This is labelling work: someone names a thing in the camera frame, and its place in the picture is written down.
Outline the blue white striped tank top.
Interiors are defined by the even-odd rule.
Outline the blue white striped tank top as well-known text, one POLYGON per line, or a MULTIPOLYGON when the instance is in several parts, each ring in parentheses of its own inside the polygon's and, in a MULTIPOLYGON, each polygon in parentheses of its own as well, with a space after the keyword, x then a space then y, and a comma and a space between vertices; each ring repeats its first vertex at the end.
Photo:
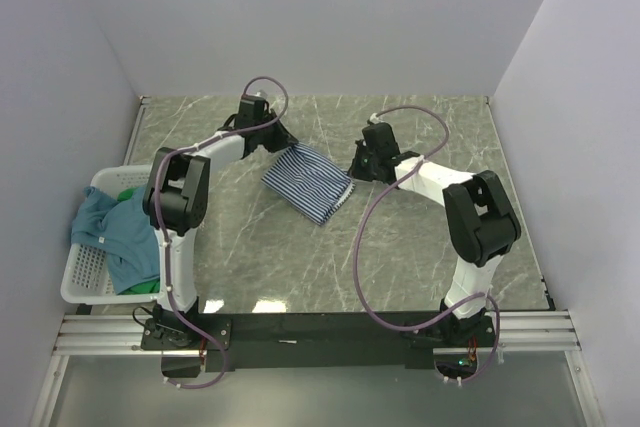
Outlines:
POLYGON ((324 225, 355 189, 352 179, 329 158, 298 143, 286 149, 262 182, 316 225, 324 225))

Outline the teal blue tank top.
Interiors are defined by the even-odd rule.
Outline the teal blue tank top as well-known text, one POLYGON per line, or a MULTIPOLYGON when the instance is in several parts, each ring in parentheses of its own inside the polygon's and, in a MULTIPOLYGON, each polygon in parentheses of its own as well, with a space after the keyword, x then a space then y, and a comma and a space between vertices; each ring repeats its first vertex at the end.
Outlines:
POLYGON ((71 223, 71 241, 86 242, 89 246, 104 250, 112 280, 110 262, 116 259, 117 254, 125 257, 129 254, 123 246, 123 232, 116 224, 117 197, 110 197, 91 186, 84 189, 84 196, 85 200, 71 223))

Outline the green tank top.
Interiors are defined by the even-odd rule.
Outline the green tank top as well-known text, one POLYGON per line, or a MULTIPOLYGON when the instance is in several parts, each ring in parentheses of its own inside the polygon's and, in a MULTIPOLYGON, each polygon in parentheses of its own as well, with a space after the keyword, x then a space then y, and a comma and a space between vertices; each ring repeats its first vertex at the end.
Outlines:
POLYGON ((127 257, 117 254, 110 273, 118 295, 159 292, 159 254, 152 227, 142 209, 143 187, 130 187, 117 196, 116 224, 123 232, 127 257))

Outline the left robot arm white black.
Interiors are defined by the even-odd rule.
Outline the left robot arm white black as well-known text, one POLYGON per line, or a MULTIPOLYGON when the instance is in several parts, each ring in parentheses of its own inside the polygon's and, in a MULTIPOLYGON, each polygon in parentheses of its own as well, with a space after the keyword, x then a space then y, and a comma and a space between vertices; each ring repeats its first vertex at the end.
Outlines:
POLYGON ((211 138, 156 152, 143 198, 159 249, 159 297, 148 326, 150 335, 179 349, 199 339, 193 257, 197 229, 207 213, 211 174, 259 147, 274 153, 296 143, 265 97, 244 94, 238 111, 211 138))

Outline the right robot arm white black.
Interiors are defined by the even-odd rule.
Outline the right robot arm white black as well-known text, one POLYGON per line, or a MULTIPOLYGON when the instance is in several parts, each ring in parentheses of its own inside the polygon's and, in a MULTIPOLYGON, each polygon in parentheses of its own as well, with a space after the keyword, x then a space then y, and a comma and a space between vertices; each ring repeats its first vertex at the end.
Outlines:
POLYGON ((413 327, 394 326, 367 305, 358 280, 356 293, 365 311, 380 325, 398 332, 431 334, 452 346, 477 335, 498 265, 522 234, 520 222, 499 176, 457 171, 415 152, 402 153, 392 127, 380 122, 362 129, 348 174, 367 182, 420 195, 444 208, 451 244, 457 254, 452 283, 431 320, 413 327))

